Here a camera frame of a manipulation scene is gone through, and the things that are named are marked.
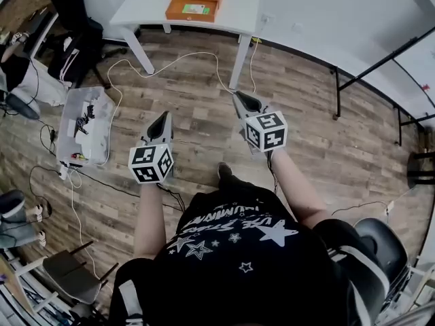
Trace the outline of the person in black clothes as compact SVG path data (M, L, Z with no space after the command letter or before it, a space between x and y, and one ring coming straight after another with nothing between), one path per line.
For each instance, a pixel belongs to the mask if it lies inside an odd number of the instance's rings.
M389 279L348 223L295 221L266 189L196 194L153 259L116 274L110 326L125 302L148 326L371 326Z

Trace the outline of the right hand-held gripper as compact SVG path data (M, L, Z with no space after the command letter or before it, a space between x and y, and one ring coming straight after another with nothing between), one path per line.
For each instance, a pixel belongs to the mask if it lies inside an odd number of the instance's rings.
M288 124L281 111L253 92L235 92L234 108L240 134L252 153L267 153L285 147Z

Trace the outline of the black desk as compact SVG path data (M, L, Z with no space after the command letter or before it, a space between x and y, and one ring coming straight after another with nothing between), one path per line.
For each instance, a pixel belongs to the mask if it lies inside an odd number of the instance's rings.
M58 18L54 6L49 4L38 10L35 10L24 19L24 22L18 27L18 33L28 33L23 52L29 58L35 58L39 47L42 45L52 25Z

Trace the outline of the black office chair with clothes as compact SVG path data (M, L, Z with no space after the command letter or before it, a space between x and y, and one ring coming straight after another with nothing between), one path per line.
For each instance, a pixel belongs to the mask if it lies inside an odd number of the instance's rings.
M102 87L111 84L103 79L97 65L116 54L125 54L126 48L103 51L103 27L88 16L84 0L51 0L65 34L47 39L54 55L48 66L48 74L61 82L70 82L77 88L92 71Z

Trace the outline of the black whiteboard stand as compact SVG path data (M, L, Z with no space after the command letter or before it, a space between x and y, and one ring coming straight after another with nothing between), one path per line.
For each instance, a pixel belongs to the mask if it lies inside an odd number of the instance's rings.
M413 83L418 86L419 90L424 94L426 99L428 100L429 104L435 109L435 101L431 98L429 95L430 86L428 84L420 84L415 77L405 68L403 64L401 64L396 59L401 57L406 52L408 52L411 48L414 48L418 43L421 43L424 39L429 37L431 34L435 33L435 26L430 28L428 31L426 31L424 34L418 37L412 37L409 39L406 43L402 44L399 48L395 49L391 53L389 53L387 56L383 57L381 60L376 62L371 67L367 68L366 70L362 71L360 74L351 77L348 81L346 81L343 84L340 84L340 75L338 67L331 67L330 68L330 74L334 75L335 78L335 86L336 86L336 112L332 115L332 119L334 121L337 121L341 117L341 92L345 89L347 89L349 86L353 85L356 82L362 81L364 77L372 73L373 71L377 70L378 68L382 67L386 63L393 61L402 71L406 73L406 75L411 78ZM435 113L429 114L425 113L424 116L419 118L412 118L408 121L403 122L401 120L401 113L400 111L405 112L401 106L399 106L398 103L393 102L393 106L395 109L397 109L398 113L398 134L399 138L395 142L396 145L401 146L402 145L402 127L408 126L411 124L420 124L421 122L425 122L428 120L435 119Z

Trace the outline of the black round stool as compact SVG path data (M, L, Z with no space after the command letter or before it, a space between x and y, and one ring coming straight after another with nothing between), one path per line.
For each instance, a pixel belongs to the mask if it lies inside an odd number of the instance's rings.
M423 169L423 160L433 161L432 170ZM406 170L408 188L412 189L416 185L435 185L435 151L425 153L411 153Z

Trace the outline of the clear plastic bin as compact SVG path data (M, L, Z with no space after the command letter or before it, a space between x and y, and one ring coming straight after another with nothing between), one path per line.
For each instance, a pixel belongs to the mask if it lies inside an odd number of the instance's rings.
M68 91L58 130L57 160L74 166L103 164L115 108L100 86Z

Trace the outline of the white table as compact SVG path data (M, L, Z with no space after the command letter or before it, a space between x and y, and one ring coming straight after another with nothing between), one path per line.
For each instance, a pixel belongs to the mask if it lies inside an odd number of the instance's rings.
M237 87L239 76L245 62L251 38L256 34L256 24L260 0L222 0L214 22L168 20L165 11L170 0L124 0L110 20L125 42L133 51L146 73L154 74L155 69L147 54L136 38L130 26L161 24L166 33L171 32L172 25L193 26L236 33L239 35L239 48L234 61L232 75L228 87Z

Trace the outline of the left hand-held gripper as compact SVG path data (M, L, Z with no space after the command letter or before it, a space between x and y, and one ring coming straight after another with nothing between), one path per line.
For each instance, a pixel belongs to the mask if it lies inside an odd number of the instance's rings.
M165 111L154 120L147 129L147 136L141 137L137 146L130 149L128 168L138 184L162 183L174 165L172 114Z

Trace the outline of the person's black trousers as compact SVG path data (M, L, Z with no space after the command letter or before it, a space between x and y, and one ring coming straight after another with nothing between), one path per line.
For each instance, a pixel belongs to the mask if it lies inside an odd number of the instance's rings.
M289 215L283 203L271 190L242 181L233 174L220 173L218 188L221 193L236 200L253 201L259 204L261 211L264 213L283 217Z

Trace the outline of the grey chair with wooden legs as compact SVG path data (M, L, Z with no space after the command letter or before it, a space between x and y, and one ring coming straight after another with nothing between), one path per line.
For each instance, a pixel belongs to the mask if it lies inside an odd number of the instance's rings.
M86 249L93 241L87 242L72 251L61 251L45 258L42 262L45 273L56 286L70 298L83 304L91 305L101 288L108 282L107 277L118 267L114 264L101 278L97 278L85 268L86 263L80 263L74 255Z

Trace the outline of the white power strip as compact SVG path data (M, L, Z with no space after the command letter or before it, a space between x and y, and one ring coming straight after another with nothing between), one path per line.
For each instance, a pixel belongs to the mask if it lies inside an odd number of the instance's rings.
M60 162L60 169L58 172L58 176L64 181L71 176L71 173L74 170L78 170L82 167L83 166L79 164Z

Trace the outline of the person's right forearm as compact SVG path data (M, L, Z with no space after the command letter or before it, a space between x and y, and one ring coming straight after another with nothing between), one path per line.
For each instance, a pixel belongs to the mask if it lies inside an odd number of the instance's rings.
M285 149L274 150L271 157L271 168L299 223L308 228L314 228L318 223L330 218L325 202Z

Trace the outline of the person's left forearm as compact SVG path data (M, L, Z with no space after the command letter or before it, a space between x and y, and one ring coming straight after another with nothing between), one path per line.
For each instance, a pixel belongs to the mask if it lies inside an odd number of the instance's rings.
M156 184L144 184L135 226L134 258L153 259L166 243L162 193Z

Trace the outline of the person's black shoe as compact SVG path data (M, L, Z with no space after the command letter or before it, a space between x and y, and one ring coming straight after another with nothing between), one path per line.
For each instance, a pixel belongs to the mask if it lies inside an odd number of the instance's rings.
M233 176L232 169L225 162L220 162L217 166L217 175L219 180Z

